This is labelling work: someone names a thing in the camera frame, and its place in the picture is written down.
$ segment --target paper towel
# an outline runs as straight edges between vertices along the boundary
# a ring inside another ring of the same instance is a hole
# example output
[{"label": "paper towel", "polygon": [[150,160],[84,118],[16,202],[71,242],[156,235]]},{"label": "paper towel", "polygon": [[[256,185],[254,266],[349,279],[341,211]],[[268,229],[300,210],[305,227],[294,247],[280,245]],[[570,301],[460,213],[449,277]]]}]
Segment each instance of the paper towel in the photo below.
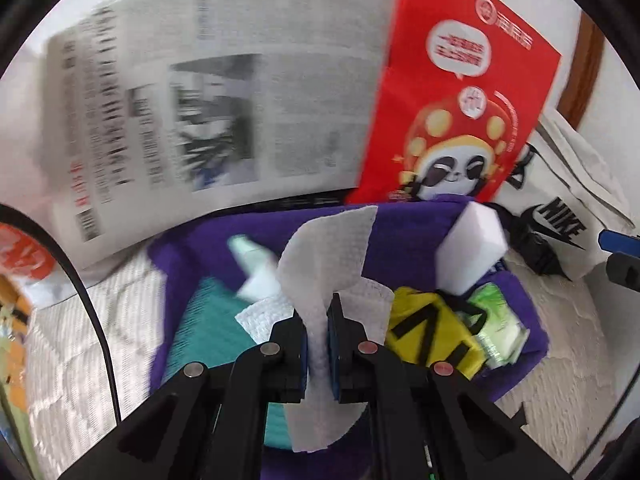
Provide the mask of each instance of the paper towel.
[{"label": "paper towel", "polygon": [[345,317],[362,323],[368,339],[384,342],[393,292],[362,277],[377,211],[377,207],[367,206],[302,225],[278,264],[282,293],[252,304],[236,316],[258,343],[268,340],[273,324],[290,317],[294,307],[305,324],[309,361],[305,399],[285,405],[294,451],[328,447],[349,430],[365,408],[364,404],[334,400],[326,310],[333,293],[340,292]]}]

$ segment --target purple cloth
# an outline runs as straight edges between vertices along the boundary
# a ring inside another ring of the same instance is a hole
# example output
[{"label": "purple cloth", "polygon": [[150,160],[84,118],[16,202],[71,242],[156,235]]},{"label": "purple cloth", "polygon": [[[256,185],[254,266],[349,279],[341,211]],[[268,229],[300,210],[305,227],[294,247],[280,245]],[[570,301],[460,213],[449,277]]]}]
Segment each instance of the purple cloth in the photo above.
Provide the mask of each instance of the purple cloth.
[{"label": "purple cloth", "polygon": [[549,338],[540,326],[536,307],[515,275],[502,270],[488,274],[478,281],[477,285],[489,282],[498,286],[507,304],[520,318],[522,324],[531,330],[516,364],[505,365],[495,370],[485,369],[473,378],[475,385],[483,390],[492,402],[495,402],[523,380],[546,355]]},{"label": "purple cloth", "polygon": [[[463,196],[441,195],[426,202],[381,204],[369,237],[362,275],[392,290],[406,285],[425,292],[433,291],[436,286],[436,248],[470,200]],[[171,229],[155,240],[148,254],[153,263],[166,273],[166,285],[164,341],[152,365],[151,391],[161,384],[169,348],[200,280],[213,276],[234,291],[244,283],[246,277],[226,246],[230,237],[244,234],[274,253],[282,254],[293,233],[303,223],[354,207],[358,206],[201,218]],[[491,370],[478,379],[478,385],[491,400],[498,399],[521,381],[544,357],[548,348],[548,338],[540,326],[535,308],[517,278],[507,271],[498,272],[493,277],[482,283],[494,281],[500,287],[531,334],[516,364]],[[327,454],[332,457],[329,462],[344,472],[342,478],[357,478],[369,463],[370,450],[362,445],[363,438],[353,436],[354,432],[363,433],[356,426],[325,451],[296,455],[265,449],[262,478],[327,478],[327,468],[333,467],[328,464]],[[351,440],[358,440],[360,445]],[[351,469],[354,474],[347,475],[346,470]]]}]

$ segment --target red bag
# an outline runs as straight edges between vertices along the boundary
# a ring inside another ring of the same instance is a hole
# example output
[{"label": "red bag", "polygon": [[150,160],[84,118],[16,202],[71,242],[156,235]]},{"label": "red bag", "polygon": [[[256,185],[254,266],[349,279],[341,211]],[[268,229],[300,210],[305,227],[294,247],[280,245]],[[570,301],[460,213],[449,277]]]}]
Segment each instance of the red bag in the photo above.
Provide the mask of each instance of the red bag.
[{"label": "red bag", "polygon": [[535,127],[559,61],[499,0],[399,0],[349,202],[489,200]]}]

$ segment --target barcode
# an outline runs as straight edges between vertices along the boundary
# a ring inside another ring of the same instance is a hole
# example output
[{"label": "barcode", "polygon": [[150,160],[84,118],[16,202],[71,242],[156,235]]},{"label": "barcode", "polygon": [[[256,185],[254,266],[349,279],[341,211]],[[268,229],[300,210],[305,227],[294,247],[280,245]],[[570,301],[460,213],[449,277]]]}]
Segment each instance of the barcode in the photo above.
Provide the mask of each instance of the barcode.
[{"label": "barcode", "polygon": [[76,215],[76,219],[78,220],[78,225],[80,226],[80,230],[82,231],[82,238],[84,238],[85,242],[93,240],[95,237],[98,237],[102,234],[100,232],[100,228],[98,227],[98,222],[94,217],[93,209],[87,209],[86,211],[78,213]]}]

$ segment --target panda cartoon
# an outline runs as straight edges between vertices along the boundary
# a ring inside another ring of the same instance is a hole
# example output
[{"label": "panda cartoon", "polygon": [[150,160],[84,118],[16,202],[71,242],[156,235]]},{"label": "panda cartoon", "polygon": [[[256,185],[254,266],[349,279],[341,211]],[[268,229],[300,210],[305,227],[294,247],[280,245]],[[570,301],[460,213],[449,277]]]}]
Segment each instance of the panda cartoon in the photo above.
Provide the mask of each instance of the panda cartoon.
[{"label": "panda cartoon", "polygon": [[499,173],[497,157],[507,148],[510,117],[487,100],[477,118],[463,112],[458,98],[422,108],[404,144],[400,189],[412,200],[437,194],[475,196]]}]

